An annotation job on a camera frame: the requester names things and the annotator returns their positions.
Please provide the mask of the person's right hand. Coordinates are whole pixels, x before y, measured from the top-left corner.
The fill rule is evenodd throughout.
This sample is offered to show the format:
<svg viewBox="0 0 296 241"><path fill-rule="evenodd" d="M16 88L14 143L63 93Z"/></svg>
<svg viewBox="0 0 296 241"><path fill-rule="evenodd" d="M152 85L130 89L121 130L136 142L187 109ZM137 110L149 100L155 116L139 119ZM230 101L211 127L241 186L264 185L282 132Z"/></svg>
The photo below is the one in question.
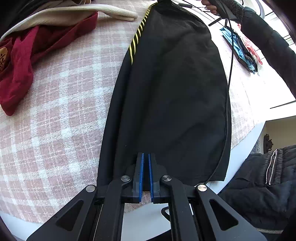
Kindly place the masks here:
<svg viewBox="0 0 296 241"><path fill-rule="evenodd" d="M217 7L212 5L208 0L201 0L201 3L209 10L212 14L218 15Z"/></svg>

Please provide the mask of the person's right forearm black sleeve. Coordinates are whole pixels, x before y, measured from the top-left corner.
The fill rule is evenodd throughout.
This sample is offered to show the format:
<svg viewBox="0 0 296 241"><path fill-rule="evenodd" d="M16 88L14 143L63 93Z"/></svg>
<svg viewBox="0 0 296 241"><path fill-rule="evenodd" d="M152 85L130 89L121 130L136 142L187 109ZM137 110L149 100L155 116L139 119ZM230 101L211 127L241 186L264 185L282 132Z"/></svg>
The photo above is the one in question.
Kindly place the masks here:
<svg viewBox="0 0 296 241"><path fill-rule="evenodd" d="M281 35L271 28L253 9L236 1L224 1L236 16L241 32L262 52L269 65L295 95L295 52Z"/></svg>

